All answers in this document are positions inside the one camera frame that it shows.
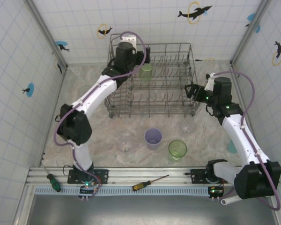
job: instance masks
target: yellow ring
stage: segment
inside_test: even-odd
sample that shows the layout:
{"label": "yellow ring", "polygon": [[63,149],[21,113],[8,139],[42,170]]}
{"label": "yellow ring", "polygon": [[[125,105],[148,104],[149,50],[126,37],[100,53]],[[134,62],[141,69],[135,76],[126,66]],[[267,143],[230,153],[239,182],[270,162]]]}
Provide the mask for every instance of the yellow ring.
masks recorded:
{"label": "yellow ring", "polygon": [[188,10],[187,10],[187,19],[188,19],[189,24],[196,24],[196,23],[199,22],[199,20],[200,20],[200,18],[201,18],[201,16],[199,15],[199,19],[198,19],[197,22],[191,22],[191,21],[189,20],[189,9],[191,8],[191,6],[192,6],[193,4],[197,4],[198,6],[200,6],[200,4],[199,4],[198,2],[196,2],[196,1],[192,2],[191,4],[189,4]]}
{"label": "yellow ring", "polygon": [[[100,28],[101,28],[102,26],[105,26],[105,33],[104,33],[104,36],[103,36],[103,37],[100,37],[100,36],[99,36],[99,30],[100,30]],[[106,32],[107,32],[107,25],[106,25],[105,23],[102,23],[102,24],[99,26],[98,30],[97,30],[97,37],[98,37],[99,39],[104,38],[104,37],[106,36]]]}
{"label": "yellow ring", "polygon": [[280,62],[277,63],[277,64],[274,63],[274,62],[275,62],[275,56],[276,56],[276,54],[278,54],[278,53],[275,52],[275,53],[273,54],[273,59],[272,59],[272,64],[273,64],[273,66],[278,66],[278,65],[280,65],[280,63],[281,63],[281,60],[280,60]]}
{"label": "yellow ring", "polygon": [[58,67],[57,67],[57,60],[56,60],[56,58],[54,59],[54,68],[55,68],[55,69],[58,68]]}

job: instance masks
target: yellow screwdriver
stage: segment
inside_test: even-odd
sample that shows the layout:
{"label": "yellow screwdriver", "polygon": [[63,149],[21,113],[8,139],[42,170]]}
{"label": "yellow screwdriver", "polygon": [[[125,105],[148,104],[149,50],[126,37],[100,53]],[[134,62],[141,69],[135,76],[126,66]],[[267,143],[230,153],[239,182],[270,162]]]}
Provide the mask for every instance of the yellow screwdriver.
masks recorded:
{"label": "yellow screwdriver", "polygon": [[140,189],[142,189],[142,188],[144,188],[144,187],[146,187],[146,186],[152,184],[153,182],[155,182],[155,181],[157,181],[157,180],[160,180],[160,179],[162,179],[162,178],[168,177],[168,176],[169,176],[169,174],[166,175],[166,176],[157,178],[156,180],[152,180],[152,181],[148,180],[147,182],[139,183],[139,184],[137,184],[137,185],[132,186],[132,190],[133,190],[133,191],[140,190]]}

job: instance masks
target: white tiled wall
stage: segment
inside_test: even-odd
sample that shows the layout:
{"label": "white tiled wall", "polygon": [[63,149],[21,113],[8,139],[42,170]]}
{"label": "white tiled wall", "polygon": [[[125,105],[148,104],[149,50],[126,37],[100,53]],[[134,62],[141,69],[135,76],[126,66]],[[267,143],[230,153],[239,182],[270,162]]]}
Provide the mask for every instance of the white tiled wall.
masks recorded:
{"label": "white tiled wall", "polygon": [[[23,0],[0,0],[0,225],[11,224],[37,166],[61,74]],[[34,83],[32,97],[23,94]]]}
{"label": "white tiled wall", "polygon": [[[281,63],[273,66],[275,41],[281,44],[281,0],[273,0],[261,21],[261,31],[254,34],[237,64],[256,87],[255,102],[249,111],[257,140],[273,161],[281,165]],[[240,78],[242,90],[250,89]],[[244,95],[248,104],[251,94]]]}
{"label": "white tiled wall", "polygon": [[[197,24],[177,17],[193,0],[34,0],[67,63],[106,62],[111,33],[134,31],[146,43],[187,42],[196,59],[230,60],[261,0],[199,0],[212,6]],[[197,5],[193,4],[190,13]],[[113,27],[103,39],[97,30]]]}

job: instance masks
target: screwdriver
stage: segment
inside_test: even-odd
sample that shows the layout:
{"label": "screwdriver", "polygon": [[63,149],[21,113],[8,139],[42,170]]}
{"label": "screwdriver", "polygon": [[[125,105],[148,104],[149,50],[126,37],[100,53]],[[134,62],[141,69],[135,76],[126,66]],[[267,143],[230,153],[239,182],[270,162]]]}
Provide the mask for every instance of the screwdriver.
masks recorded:
{"label": "screwdriver", "polygon": [[46,169],[46,167],[41,163],[42,167],[45,169],[46,173],[48,174],[47,175],[47,178],[49,179],[51,185],[52,185],[52,188],[54,190],[56,190],[57,192],[61,191],[61,188],[60,188],[60,185],[59,183],[57,182],[57,180],[53,177],[53,175],[51,173],[49,173]]}
{"label": "screwdriver", "polygon": [[142,189],[142,188],[144,188],[144,187],[146,187],[146,186],[152,184],[153,182],[155,182],[155,181],[157,181],[157,180],[160,180],[160,179],[162,179],[162,178],[168,177],[168,176],[169,176],[169,174],[166,175],[166,176],[157,178],[156,180],[152,180],[152,181],[148,180],[147,182],[139,183],[139,184],[137,184],[137,185],[132,186],[132,190],[133,190],[133,191],[140,190],[140,189]]}

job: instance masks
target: green cup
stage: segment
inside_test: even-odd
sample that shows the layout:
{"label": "green cup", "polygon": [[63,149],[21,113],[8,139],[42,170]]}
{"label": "green cup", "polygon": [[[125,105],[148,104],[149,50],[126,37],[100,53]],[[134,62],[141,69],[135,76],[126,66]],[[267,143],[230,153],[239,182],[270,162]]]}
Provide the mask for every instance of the green cup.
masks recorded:
{"label": "green cup", "polygon": [[139,79],[141,81],[150,81],[152,79],[152,66],[148,63],[145,63],[139,73]]}
{"label": "green cup", "polygon": [[187,146],[181,140],[174,140],[169,144],[170,159],[178,161],[187,153]]}

